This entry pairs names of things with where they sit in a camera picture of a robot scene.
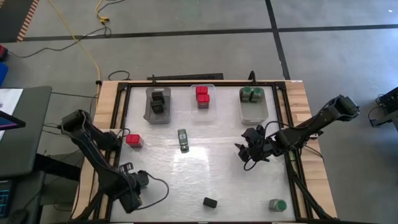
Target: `blue object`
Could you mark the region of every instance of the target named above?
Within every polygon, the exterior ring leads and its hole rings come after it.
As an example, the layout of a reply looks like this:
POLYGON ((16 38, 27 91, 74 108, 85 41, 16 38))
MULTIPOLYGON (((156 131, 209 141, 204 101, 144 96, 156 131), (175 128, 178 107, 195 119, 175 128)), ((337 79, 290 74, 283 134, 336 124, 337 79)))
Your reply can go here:
POLYGON ((7 65, 0 62, 0 86, 4 81, 4 79, 6 79, 7 72, 8 72, 7 65))

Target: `white paper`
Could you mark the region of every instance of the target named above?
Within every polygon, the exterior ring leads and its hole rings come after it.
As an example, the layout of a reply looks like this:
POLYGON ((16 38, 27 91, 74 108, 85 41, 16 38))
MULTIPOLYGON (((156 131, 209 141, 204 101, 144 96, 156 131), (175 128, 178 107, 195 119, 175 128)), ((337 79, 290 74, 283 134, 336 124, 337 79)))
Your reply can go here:
MULTIPOLYGON (((24 89, 0 89, 0 111, 12 115, 24 89)), ((0 131, 0 140, 5 131, 0 131)))

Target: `green object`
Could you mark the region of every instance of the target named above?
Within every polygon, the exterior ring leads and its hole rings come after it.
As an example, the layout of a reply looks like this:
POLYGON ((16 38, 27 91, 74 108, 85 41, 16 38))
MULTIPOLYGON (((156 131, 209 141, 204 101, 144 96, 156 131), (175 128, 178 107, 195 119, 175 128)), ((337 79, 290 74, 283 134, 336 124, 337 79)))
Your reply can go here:
POLYGON ((251 103, 257 103, 260 100, 260 97, 261 97, 261 88, 255 87, 253 89, 253 95, 252 95, 252 97, 250 99, 250 102, 251 103))
POLYGON ((250 100, 251 96, 251 88, 250 86, 245 86, 241 89, 240 95, 241 95, 241 102, 247 103, 250 100))
POLYGON ((282 199, 272 199, 269 201, 269 210, 274 212, 283 212, 286 210, 287 204, 282 199))
POLYGON ((180 150, 181 152, 188 152, 188 136, 187 131, 185 129, 179 129, 178 131, 178 141, 180 142, 180 150))

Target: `yellow cable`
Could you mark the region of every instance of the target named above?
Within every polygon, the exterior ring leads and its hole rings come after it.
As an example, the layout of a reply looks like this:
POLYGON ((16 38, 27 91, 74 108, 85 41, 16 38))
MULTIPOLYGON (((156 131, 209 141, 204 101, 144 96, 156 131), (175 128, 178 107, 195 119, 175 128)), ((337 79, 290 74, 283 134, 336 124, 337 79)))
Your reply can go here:
POLYGON ((103 0, 100 0, 99 3, 95 6, 95 13, 96 13, 97 16, 99 17, 99 21, 100 21, 102 24, 105 24, 106 22, 109 21, 109 18, 108 18, 108 17, 101 16, 101 15, 98 13, 98 7, 101 5, 102 2, 103 2, 103 0))
MULTIPOLYGON (((95 66, 95 68, 97 69, 98 80, 101 80, 100 68, 98 68, 98 65, 97 65, 97 63, 95 62, 94 58, 93 58, 93 57, 90 55, 90 53, 88 53, 88 51, 80 44, 80 41, 77 40, 77 39, 75 38, 75 36, 73 35, 72 31, 70 30, 70 28, 69 28, 67 22, 64 20, 63 16, 62 16, 61 13, 57 10, 57 8, 54 6, 52 0, 47 0, 47 1, 50 3, 51 7, 55 10, 55 12, 57 12, 58 16, 61 18, 63 24, 64 24, 65 27, 68 29, 68 31, 69 31, 70 35, 72 36, 73 40, 75 40, 75 42, 81 47, 81 49, 83 49, 83 51, 87 54, 87 56, 90 58, 90 60, 94 63, 94 66, 95 66)), ((96 95, 96 96, 97 96, 97 99, 96 99, 96 104, 98 104, 98 98, 100 97, 100 96, 99 96, 99 93, 100 93, 100 85, 97 84, 97 95, 96 95)))

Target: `clear plastic bin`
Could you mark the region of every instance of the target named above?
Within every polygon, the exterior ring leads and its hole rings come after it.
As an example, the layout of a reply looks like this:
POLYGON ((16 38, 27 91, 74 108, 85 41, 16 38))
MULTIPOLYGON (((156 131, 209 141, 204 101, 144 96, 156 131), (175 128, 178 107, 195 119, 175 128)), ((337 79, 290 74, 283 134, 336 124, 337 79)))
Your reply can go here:
POLYGON ((212 84, 200 84, 192 85, 191 90, 191 118, 192 121, 196 122, 212 122, 217 119, 217 93, 216 87, 212 84), (208 94, 210 96, 209 108, 198 109, 196 87, 197 86, 207 86, 208 94))
POLYGON ((267 101, 263 88, 261 88, 261 97, 257 103, 243 103, 240 98, 238 100, 241 105, 242 124, 262 124, 268 118, 267 101))

